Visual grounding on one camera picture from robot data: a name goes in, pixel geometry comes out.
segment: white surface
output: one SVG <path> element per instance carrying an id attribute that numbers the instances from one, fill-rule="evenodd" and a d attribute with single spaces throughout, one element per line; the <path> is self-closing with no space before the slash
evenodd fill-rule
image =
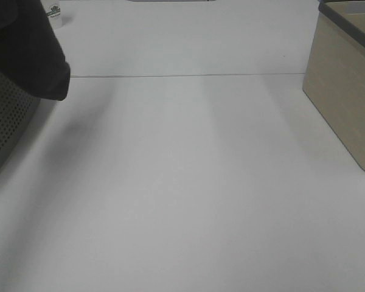
<path id="1" fill-rule="evenodd" d="M 301 83 L 73 79 L 1 172 L 0 292 L 365 292 L 365 173 Z"/>
<path id="2" fill-rule="evenodd" d="M 62 1 L 72 75 L 304 73 L 311 0 Z"/>

